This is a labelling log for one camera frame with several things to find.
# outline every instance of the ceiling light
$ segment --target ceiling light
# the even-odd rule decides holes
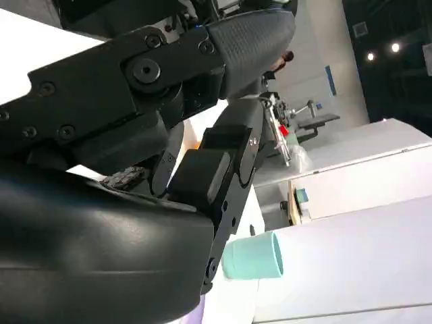
[[[400,45],[399,45],[398,43],[394,43],[394,44],[391,46],[391,50],[392,50],[394,53],[397,53],[397,52],[400,50]]]

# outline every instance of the light blue cup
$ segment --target light blue cup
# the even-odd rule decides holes
[[[222,254],[222,268],[228,279],[282,277],[284,264],[276,234],[267,232],[228,243]]]

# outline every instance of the white cabinet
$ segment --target white cabinet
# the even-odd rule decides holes
[[[432,146],[414,146],[292,182],[296,189],[306,190],[308,202],[302,209],[312,220],[431,196]],[[287,192],[288,184],[280,188]]]

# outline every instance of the robotic arm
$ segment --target robotic arm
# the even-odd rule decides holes
[[[293,34],[292,14],[275,10],[170,45],[146,27],[31,72],[30,93],[0,106],[2,323],[163,323],[191,311],[240,222],[261,102],[223,112],[165,199],[64,171],[112,175],[161,154],[174,126],[258,78]]]

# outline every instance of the screw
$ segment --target screw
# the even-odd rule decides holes
[[[211,41],[205,40],[200,44],[200,51],[202,54],[212,54],[215,52],[215,47]]]
[[[155,34],[148,35],[146,38],[146,44],[151,49],[156,49],[162,44],[161,38]]]
[[[141,59],[135,64],[133,74],[139,82],[150,84],[161,76],[161,67],[152,59]]]
[[[62,140],[70,140],[75,136],[75,128],[71,125],[64,125],[59,129],[59,137]]]
[[[0,111],[0,122],[6,122],[9,120],[9,113],[7,111]]]
[[[38,134],[36,128],[34,128],[33,126],[28,126],[23,128],[21,133],[24,138],[28,138],[28,139],[34,138]]]
[[[39,87],[39,95],[41,97],[49,97],[54,95],[55,85],[51,82],[43,82]]]
[[[214,274],[216,272],[216,262],[214,258],[211,258],[209,264],[207,265],[207,270],[205,271],[205,275],[207,278],[214,278]]]

